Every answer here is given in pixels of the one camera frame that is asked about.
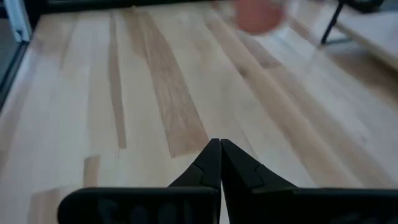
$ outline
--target wooden floor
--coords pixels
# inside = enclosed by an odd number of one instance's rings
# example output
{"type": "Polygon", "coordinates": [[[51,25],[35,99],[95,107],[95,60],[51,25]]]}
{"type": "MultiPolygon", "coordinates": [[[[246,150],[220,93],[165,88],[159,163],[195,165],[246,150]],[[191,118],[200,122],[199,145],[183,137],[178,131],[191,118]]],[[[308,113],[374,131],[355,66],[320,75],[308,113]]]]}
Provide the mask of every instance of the wooden floor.
{"type": "Polygon", "coordinates": [[[42,16],[0,117],[1,223],[56,223],[81,187],[167,186],[210,138],[298,186],[397,187],[398,74],[318,47],[334,9],[293,1],[262,36],[230,2],[42,16]]]}

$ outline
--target blurry orange object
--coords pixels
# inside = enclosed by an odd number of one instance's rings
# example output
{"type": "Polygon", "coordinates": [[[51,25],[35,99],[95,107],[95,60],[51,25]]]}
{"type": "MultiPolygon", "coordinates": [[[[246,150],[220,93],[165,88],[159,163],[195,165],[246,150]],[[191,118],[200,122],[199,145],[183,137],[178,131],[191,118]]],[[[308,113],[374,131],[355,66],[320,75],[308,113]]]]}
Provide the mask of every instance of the blurry orange object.
{"type": "Polygon", "coordinates": [[[286,0],[235,0],[236,23],[243,31],[263,34],[285,18],[286,0]]]}

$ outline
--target black metal leg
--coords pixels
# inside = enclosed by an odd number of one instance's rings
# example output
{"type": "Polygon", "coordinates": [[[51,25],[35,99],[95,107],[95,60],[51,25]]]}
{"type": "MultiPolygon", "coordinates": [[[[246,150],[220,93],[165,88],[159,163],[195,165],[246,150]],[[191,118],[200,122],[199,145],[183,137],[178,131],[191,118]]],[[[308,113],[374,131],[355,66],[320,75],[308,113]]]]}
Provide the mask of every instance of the black metal leg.
{"type": "Polygon", "coordinates": [[[336,9],[333,17],[331,18],[331,21],[329,23],[328,28],[326,28],[325,34],[322,37],[321,44],[325,44],[326,43],[326,41],[328,39],[328,36],[329,36],[329,33],[331,31],[331,28],[333,28],[333,26],[335,26],[335,24],[337,22],[338,15],[340,14],[341,10],[343,9],[343,6],[344,6],[344,2],[340,1],[338,3],[337,9],[336,9]]]}

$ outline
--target wooden table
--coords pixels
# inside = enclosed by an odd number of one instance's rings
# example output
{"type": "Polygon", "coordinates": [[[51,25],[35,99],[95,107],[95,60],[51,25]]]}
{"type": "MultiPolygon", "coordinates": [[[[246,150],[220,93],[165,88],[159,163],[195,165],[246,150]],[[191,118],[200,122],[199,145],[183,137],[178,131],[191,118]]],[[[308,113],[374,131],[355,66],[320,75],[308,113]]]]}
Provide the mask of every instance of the wooden table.
{"type": "Polygon", "coordinates": [[[398,70],[398,12],[341,16],[335,26],[398,70]]]}

